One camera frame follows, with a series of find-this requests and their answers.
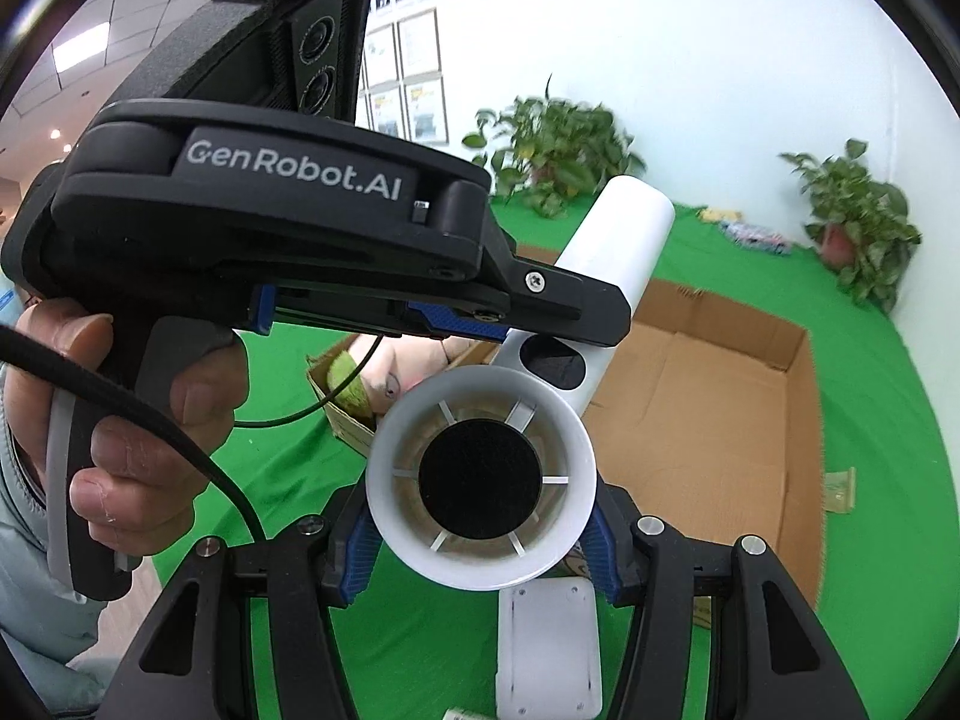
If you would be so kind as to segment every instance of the ceiling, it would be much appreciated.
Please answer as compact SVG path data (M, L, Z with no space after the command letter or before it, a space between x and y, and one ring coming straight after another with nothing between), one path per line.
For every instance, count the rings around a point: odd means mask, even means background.
M207 1L88 0L43 52L0 121L0 177L26 191L42 167L64 156L64 144L83 132L137 63ZM110 23L107 50L57 73L54 47L104 22ZM53 129L59 140L51 140Z

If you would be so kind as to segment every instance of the framed certificate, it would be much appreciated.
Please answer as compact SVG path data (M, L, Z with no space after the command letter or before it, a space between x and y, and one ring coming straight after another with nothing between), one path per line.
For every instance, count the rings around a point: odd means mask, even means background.
M363 48L368 88L397 83L397 41L394 26L388 23L367 33Z
M374 132L382 132L395 138L405 138L403 128L403 104L400 100L400 87L371 92L370 119Z
M357 118L356 118L357 127L363 127L363 129L370 129L370 99L364 95L357 95Z
M404 79L440 72L440 33L437 9L397 22L400 36L400 74Z
M414 143L445 146L450 142L446 131L446 100L443 79L429 79L404 86L407 103L407 132Z

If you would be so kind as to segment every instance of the black circular disc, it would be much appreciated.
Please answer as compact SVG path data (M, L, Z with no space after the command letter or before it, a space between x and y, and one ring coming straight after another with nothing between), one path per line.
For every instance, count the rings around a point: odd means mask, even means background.
M301 100L302 112L315 114L323 104L329 100L333 92L333 68L323 68L313 76L304 89L304 98Z
M301 40L301 59L304 62L309 64L320 58L320 55L326 51L333 40L334 28L335 25L330 16L315 20L310 25L310 28L304 33L304 40Z
M426 511L464 538L499 538L520 527L543 483L533 445L495 419L466 419L443 429L419 467Z

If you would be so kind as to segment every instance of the gray jacket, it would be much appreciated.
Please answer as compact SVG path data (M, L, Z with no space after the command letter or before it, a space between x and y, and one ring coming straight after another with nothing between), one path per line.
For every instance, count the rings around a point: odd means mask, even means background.
M0 394L6 367L0 368ZM47 569L43 491L13 448L0 396L0 635L47 709L92 716L115 664L67 664L97 640L105 604L66 589Z

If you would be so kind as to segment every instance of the flower pot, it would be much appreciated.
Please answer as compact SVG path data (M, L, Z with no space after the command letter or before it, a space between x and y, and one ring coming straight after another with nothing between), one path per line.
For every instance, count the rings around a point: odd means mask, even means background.
M841 271L856 261L856 248L841 224L828 224L820 242L820 260L831 271Z

